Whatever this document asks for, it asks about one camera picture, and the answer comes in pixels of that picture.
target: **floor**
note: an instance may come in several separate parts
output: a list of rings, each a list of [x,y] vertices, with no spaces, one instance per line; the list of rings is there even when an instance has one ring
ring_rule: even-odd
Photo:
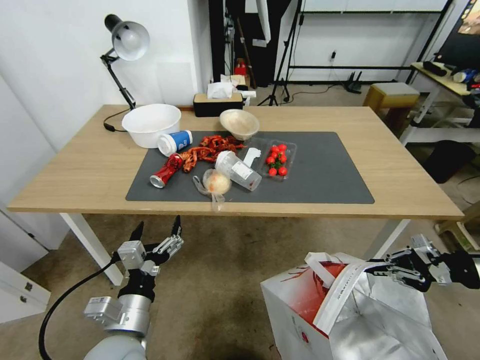
[[[290,92],[323,91],[326,86],[290,85]],[[258,98],[269,89],[259,89]],[[297,94],[291,106],[357,106],[366,93],[346,93],[336,86],[323,94]],[[409,150],[419,158],[429,147]],[[480,199],[479,174],[467,165],[448,183],[447,194],[464,209],[464,198]],[[110,252],[128,240],[145,221],[143,241],[159,242],[170,232],[173,216],[87,215],[91,227]],[[260,282],[303,263],[307,252],[345,252],[361,256],[384,220],[327,218],[182,217],[183,248],[164,266],[156,281],[147,348],[150,360],[278,360]],[[413,221],[395,247],[423,233],[441,249],[430,221]],[[51,302],[97,269],[75,236],[24,274],[51,290]],[[58,308],[47,328],[46,344],[53,359],[82,359],[105,337],[100,324],[83,317],[90,297],[116,296],[104,276],[77,289]],[[426,294],[433,331],[449,359],[478,359],[480,291],[462,285],[433,285]],[[38,359],[37,338],[43,315],[0,325],[2,359]]]

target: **lamp shade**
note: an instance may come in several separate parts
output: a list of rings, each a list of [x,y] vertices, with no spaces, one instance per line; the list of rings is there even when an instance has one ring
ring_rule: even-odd
[[[121,59],[134,61],[147,52],[150,35],[139,23],[122,21],[118,16],[110,14],[105,17],[105,26],[111,32],[113,49]]]

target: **red can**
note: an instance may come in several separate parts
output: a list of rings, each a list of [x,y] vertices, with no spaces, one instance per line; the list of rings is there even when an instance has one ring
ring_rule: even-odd
[[[170,155],[163,167],[152,176],[150,176],[150,183],[156,188],[164,188],[167,182],[184,164],[184,160],[179,154],[174,152]]]

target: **gray desk mat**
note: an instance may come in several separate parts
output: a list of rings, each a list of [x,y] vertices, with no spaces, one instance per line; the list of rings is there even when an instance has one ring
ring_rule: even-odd
[[[202,137],[223,132],[192,131],[193,145]],[[279,140],[297,145],[296,155],[284,181],[264,177],[255,191],[233,183],[225,194],[226,202],[233,203],[308,203],[308,204],[373,204],[374,198],[365,185],[352,159],[335,132],[259,132],[249,141],[258,143]],[[248,148],[239,151],[243,159]],[[253,169],[261,166],[265,154],[255,159]],[[196,167],[186,174],[175,173],[163,189],[150,184],[150,175],[156,173],[166,162],[158,149],[149,149],[126,195],[128,201],[209,202],[207,196],[198,192],[192,177],[202,179],[204,172],[213,164],[198,161]]]

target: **bag handle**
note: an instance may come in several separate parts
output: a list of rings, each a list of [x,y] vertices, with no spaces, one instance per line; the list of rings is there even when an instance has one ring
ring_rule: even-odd
[[[305,257],[305,262],[323,281],[323,286],[330,289],[335,277],[320,263],[321,261],[331,261],[327,256],[328,254],[325,252],[309,252]]]

